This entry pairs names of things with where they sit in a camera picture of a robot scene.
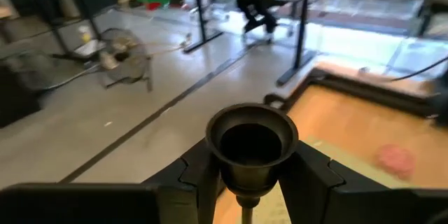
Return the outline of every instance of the floor seam line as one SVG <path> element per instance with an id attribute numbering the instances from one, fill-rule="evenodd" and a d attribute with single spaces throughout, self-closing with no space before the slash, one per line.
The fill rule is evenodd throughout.
<path id="1" fill-rule="evenodd" d="M 72 171 L 70 174 L 65 176 L 59 183 L 73 182 L 79 176 L 81 176 L 86 171 L 88 171 L 90 168 L 95 166 L 103 158 L 108 156 L 110 153 L 112 153 L 113 151 L 118 149 L 118 147 L 123 145 L 129 139 L 131 139 L 135 134 L 139 133 L 143 128 L 150 125 L 154 120 L 158 119 L 164 112 L 166 112 L 170 108 L 177 105 L 180 101 L 184 100 L 188 95 L 191 95 L 193 92 L 195 92 L 198 89 L 200 89 L 201 87 L 205 86 L 207 83 L 209 83 L 215 77 L 219 76 L 225 70 L 229 69 L 232 65 L 237 63 L 239 60 L 242 60 L 248 54 L 248 52 L 250 50 L 252 50 L 253 48 L 256 48 L 258 45 L 259 44 L 257 42 L 247 45 L 247 47 L 245 47 L 243 50 L 241 50 L 237 53 L 238 57 L 231 57 L 231 58 L 225 60 L 224 63 L 222 63 L 218 67 L 216 67 L 215 70 L 213 70 L 212 72 L 208 73 L 206 76 L 199 79 L 196 83 L 194 83 L 192 86 L 190 86 L 189 88 L 184 90 L 177 97 L 173 98 L 171 101 L 168 101 L 164 106 L 159 108 L 156 112 L 154 112 L 147 118 L 143 119 L 143 121 L 141 121 L 139 124 L 135 125 L 131 130 L 124 133 L 122 136 L 120 136 L 114 142 L 110 143 L 107 147 L 105 147 L 103 150 L 101 150 L 98 154 L 96 154 L 95 156 L 90 158 L 87 162 L 82 164 L 80 167 L 78 167 L 77 169 Z"/>

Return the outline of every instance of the office chair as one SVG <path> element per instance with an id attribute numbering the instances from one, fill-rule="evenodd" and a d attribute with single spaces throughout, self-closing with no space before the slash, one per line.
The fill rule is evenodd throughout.
<path id="1" fill-rule="evenodd" d="M 417 36 L 424 35 L 434 15 L 439 13 L 448 13 L 448 0 L 423 0 L 420 11 L 417 13 L 417 17 L 422 18 Z"/>
<path id="2" fill-rule="evenodd" d="M 210 18 L 214 20 L 228 21 L 230 19 L 229 12 L 232 10 L 230 4 L 234 0 L 203 0 L 202 7 L 204 12 L 210 13 Z M 189 10 L 190 20 L 197 19 L 198 7 L 193 7 Z"/>

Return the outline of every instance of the black desk leg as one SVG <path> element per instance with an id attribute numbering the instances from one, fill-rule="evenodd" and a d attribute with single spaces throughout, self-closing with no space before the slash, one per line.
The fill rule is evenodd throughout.
<path id="1" fill-rule="evenodd" d="M 184 53 L 191 53 L 192 51 L 203 46 L 205 43 L 207 43 L 223 34 L 222 31 L 213 31 L 213 34 L 211 34 L 210 36 L 207 36 L 206 31 L 205 31 L 206 21 L 204 20 L 204 17 L 202 16 L 202 14 L 203 14 L 202 1 L 196 0 L 196 4 L 197 4 L 197 13 L 199 15 L 199 26 L 201 29 L 201 41 L 193 43 L 193 44 L 189 45 L 187 48 L 183 49 Z"/>
<path id="2" fill-rule="evenodd" d="M 34 3 L 36 4 L 36 10 L 38 11 L 39 15 L 45 21 L 48 25 L 50 25 L 51 32 L 53 35 L 55 35 L 55 38 L 59 45 L 61 46 L 62 50 L 64 51 L 65 56 L 69 57 L 71 55 L 69 48 L 67 47 L 64 39 L 62 39 L 61 34 L 59 33 L 56 24 L 53 22 L 51 18 L 51 14 L 49 14 L 44 7 L 43 0 L 34 0 Z"/>
<path id="3" fill-rule="evenodd" d="M 89 6 L 85 3 L 85 0 L 75 0 L 77 6 L 79 7 L 79 11 L 82 17 L 89 20 L 90 26 L 93 29 L 93 32 L 98 40 L 101 40 L 101 34 L 99 33 L 97 24 L 93 20 L 93 14 L 89 9 Z"/>
<path id="4" fill-rule="evenodd" d="M 291 12 L 289 13 L 289 18 L 292 21 L 295 21 L 295 16 L 297 15 L 297 2 L 293 2 L 292 6 L 291 6 Z"/>
<path id="5" fill-rule="evenodd" d="M 303 67 L 306 63 L 308 63 L 314 56 L 314 53 L 307 52 L 303 53 L 303 42 L 305 38 L 305 26 L 307 25 L 307 16 L 308 16 L 308 0 L 303 0 L 302 3 L 302 12 L 300 15 L 300 26 L 298 31 L 298 39 L 297 39 L 297 48 L 295 51 L 295 59 L 293 63 L 293 67 L 286 71 L 276 82 L 277 86 L 281 87 L 287 82 Z"/>

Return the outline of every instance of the yellow object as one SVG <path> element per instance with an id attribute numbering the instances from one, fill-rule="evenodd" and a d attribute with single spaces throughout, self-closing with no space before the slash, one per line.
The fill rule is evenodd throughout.
<path id="1" fill-rule="evenodd" d="M 82 38 L 82 40 L 83 40 L 84 43 L 89 43 L 90 39 L 92 39 L 91 35 L 88 34 L 88 33 L 84 33 L 84 34 L 81 36 L 81 38 Z"/>

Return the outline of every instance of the black cable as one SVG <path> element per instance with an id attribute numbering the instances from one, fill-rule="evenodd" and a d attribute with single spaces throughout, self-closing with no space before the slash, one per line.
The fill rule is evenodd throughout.
<path id="1" fill-rule="evenodd" d="M 405 80 L 405 79 L 417 76 L 417 75 L 419 75 L 419 74 L 421 74 L 421 73 L 423 73 L 423 72 L 425 72 L 425 71 L 427 71 L 429 69 L 432 69 L 432 68 L 440 65 L 441 63 L 443 63 L 443 62 L 445 62 L 447 60 L 448 60 L 448 56 L 443 58 L 443 59 L 438 60 L 436 63 L 431 64 L 430 66 L 425 67 L 424 69 L 420 69 L 420 70 L 418 70 L 418 71 L 416 71 L 414 73 L 410 73 L 410 74 L 408 74 L 406 76 L 401 76 L 401 77 L 398 77 L 398 78 L 388 78 L 386 76 L 365 76 L 365 77 L 372 78 L 373 81 L 378 81 L 378 82 L 383 82 L 383 83 L 390 83 L 390 82 L 394 82 L 394 81 L 402 81 L 402 80 Z M 359 69 L 358 73 L 360 75 L 366 74 L 366 73 L 368 73 L 368 68 L 367 67 L 363 67 L 363 68 Z"/>
<path id="2" fill-rule="evenodd" d="M 51 90 L 55 90 L 55 89 L 57 89 L 57 88 L 60 88 L 60 87 L 62 87 L 62 86 L 64 86 L 64 85 L 66 85 L 66 84 L 68 84 L 68 83 L 70 83 L 70 82 L 76 80 L 77 78 L 80 78 L 80 77 L 82 77 L 82 76 L 86 76 L 86 75 L 89 75 L 89 74 L 95 74 L 95 73 L 99 72 L 98 68 L 99 68 L 98 65 L 94 65 L 94 66 L 90 67 L 89 69 L 86 69 L 86 70 L 84 70 L 84 71 L 82 71 L 82 72 L 76 74 L 75 76 L 73 76 L 73 77 L 71 77 L 71 78 L 68 78 L 67 80 L 62 81 L 61 83 L 58 83 L 58 84 L 56 84 L 56 85 L 52 85 L 52 86 L 50 86 L 50 87 L 46 87 L 46 88 L 44 88 L 44 89 L 42 89 L 42 91 L 51 91 Z"/>
<path id="3" fill-rule="evenodd" d="M 440 65 L 441 63 L 443 63 L 443 62 L 445 62 L 445 61 L 447 61 L 447 60 L 448 60 L 448 57 L 445 57 L 445 58 L 443 58 L 443 59 L 437 61 L 436 63 L 434 63 L 434 64 L 432 64 L 432 65 L 430 65 L 430 66 L 425 67 L 424 69 L 418 70 L 418 71 L 416 71 L 416 72 L 414 72 L 414 73 L 410 73 L 410 74 L 408 74 L 408 75 L 406 75 L 406 76 L 402 76 L 402 77 L 398 77 L 398 78 L 389 79 L 389 80 L 387 80 L 387 82 L 401 81 L 401 80 L 405 80 L 405 79 L 407 79 L 407 78 L 411 78 L 411 77 L 417 76 L 417 75 L 419 75 L 419 74 L 421 74 L 421 73 L 423 73 L 423 72 L 426 72 L 426 71 L 429 70 L 429 69 L 432 69 L 432 68 L 434 68 L 434 67 Z"/>

